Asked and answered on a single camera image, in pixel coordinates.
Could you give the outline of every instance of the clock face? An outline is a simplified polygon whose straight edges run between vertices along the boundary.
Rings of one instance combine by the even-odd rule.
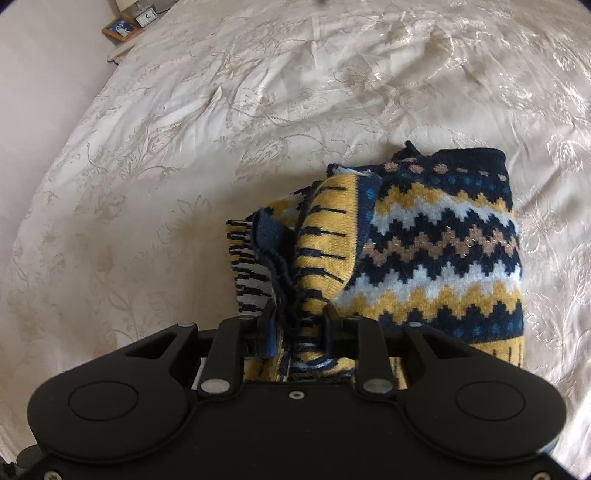
[[[150,7],[146,11],[141,12],[137,17],[135,17],[135,19],[142,27],[145,27],[151,21],[156,20],[157,17],[158,15],[156,14],[156,11],[153,9],[153,7]]]

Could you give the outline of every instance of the picture frame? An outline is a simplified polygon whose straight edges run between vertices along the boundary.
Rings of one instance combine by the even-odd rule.
[[[139,34],[140,29],[139,24],[132,18],[120,16],[106,25],[102,32],[107,37],[124,42]]]

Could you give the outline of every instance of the bed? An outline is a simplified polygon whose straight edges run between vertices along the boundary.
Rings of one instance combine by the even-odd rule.
[[[322,178],[488,146],[521,228],[525,367],[564,395],[554,457],[591,473],[591,13],[575,0],[181,0],[39,186],[0,299],[0,452],[65,369],[236,312],[225,222]]]

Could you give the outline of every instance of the alarm clock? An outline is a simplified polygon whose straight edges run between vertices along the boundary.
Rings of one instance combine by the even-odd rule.
[[[140,27],[145,27],[149,23],[153,22],[158,18],[158,14],[156,13],[156,8],[154,5],[151,5],[146,10],[142,11],[140,14],[135,16],[135,21],[139,23]]]

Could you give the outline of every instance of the white wall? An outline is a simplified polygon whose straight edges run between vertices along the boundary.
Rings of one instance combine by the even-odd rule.
[[[107,0],[16,0],[0,14],[0,277],[35,189],[115,66]]]

